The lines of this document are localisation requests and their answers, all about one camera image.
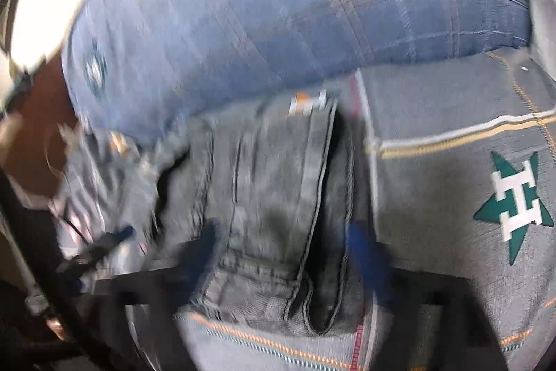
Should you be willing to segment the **grey denim pants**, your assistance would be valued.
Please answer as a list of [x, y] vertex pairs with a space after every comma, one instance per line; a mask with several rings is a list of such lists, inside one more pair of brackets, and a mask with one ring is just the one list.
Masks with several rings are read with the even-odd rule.
[[351, 333], [364, 290], [349, 227], [368, 222], [359, 124], [322, 89], [192, 118], [165, 139], [177, 158], [161, 213], [168, 257], [212, 224], [217, 244], [192, 308], [289, 336]]

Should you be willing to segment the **grey patterned bed sheet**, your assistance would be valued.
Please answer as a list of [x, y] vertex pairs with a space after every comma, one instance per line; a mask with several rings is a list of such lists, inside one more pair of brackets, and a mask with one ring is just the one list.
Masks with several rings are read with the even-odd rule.
[[[71, 141], [59, 193], [69, 255], [131, 225], [135, 234], [88, 279], [167, 267], [161, 213], [177, 166], [165, 139], [179, 125], [237, 105], [322, 89], [359, 124], [368, 222], [395, 268], [467, 279], [490, 321], [504, 370], [538, 370], [555, 355], [555, 83], [525, 49], [356, 70], [315, 85], [230, 101], [177, 117], [157, 140], [84, 125]], [[351, 333], [289, 336], [208, 318], [188, 303], [174, 319], [194, 370], [373, 370], [392, 316], [365, 288]], [[428, 370], [440, 309], [419, 311], [407, 370]]]

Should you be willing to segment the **brown wooden headboard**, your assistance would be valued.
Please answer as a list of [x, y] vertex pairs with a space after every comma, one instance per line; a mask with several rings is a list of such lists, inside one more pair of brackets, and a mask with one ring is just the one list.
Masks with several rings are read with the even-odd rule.
[[5, 172], [26, 191], [52, 197], [66, 163], [58, 128], [77, 123], [59, 54], [35, 72], [34, 85], [17, 101], [15, 112], [23, 124], [9, 146]]

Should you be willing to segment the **blue plaid pillow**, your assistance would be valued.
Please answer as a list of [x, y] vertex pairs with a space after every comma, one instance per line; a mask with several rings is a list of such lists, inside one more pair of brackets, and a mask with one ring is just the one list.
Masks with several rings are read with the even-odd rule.
[[529, 0], [85, 0], [61, 67], [84, 125], [150, 143], [240, 98], [530, 36]]

